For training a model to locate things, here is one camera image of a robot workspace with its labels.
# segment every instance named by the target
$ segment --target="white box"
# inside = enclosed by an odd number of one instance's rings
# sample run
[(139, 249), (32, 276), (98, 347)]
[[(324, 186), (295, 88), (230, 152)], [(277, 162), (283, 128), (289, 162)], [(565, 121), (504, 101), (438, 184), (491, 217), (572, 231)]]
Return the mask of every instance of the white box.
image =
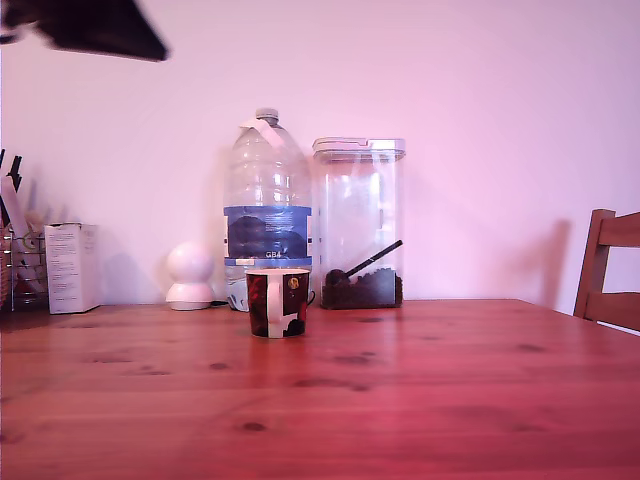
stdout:
[(62, 223), (44, 227), (49, 312), (80, 313), (100, 305), (97, 227)]

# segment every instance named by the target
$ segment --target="mug handle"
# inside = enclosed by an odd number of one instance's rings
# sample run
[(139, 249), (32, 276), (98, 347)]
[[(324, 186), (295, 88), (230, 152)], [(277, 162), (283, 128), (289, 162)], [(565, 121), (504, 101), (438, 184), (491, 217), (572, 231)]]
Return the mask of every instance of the mug handle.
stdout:
[(269, 276), (267, 279), (267, 321), (270, 324), (280, 326), (282, 318), (282, 277)]

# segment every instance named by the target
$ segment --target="wooden table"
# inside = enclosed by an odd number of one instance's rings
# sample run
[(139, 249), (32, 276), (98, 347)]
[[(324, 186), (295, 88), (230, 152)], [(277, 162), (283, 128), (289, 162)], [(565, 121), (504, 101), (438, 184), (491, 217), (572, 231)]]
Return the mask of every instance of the wooden table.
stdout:
[(640, 339), (513, 300), (14, 315), (2, 479), (640, 479)]

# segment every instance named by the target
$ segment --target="mug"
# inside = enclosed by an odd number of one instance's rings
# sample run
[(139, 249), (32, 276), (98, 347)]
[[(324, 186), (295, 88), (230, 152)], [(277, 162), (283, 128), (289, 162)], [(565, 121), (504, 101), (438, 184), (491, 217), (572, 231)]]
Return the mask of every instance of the mug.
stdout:
[(257, 337), (302, 335), (307, 321), (309, 271), (267, 268), (247, 272), (251, 333)]

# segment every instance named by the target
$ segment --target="chair backrest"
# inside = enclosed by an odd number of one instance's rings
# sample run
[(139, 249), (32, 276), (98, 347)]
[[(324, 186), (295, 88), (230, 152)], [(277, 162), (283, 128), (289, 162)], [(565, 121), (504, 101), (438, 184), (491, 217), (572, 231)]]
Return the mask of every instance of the chair backrest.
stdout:
[(640, 247), (640, 212), (622, 217), (611, 210), (592, 212), (573, 314), (640, 330), (640, 293), (602, 293), (609, 247)]

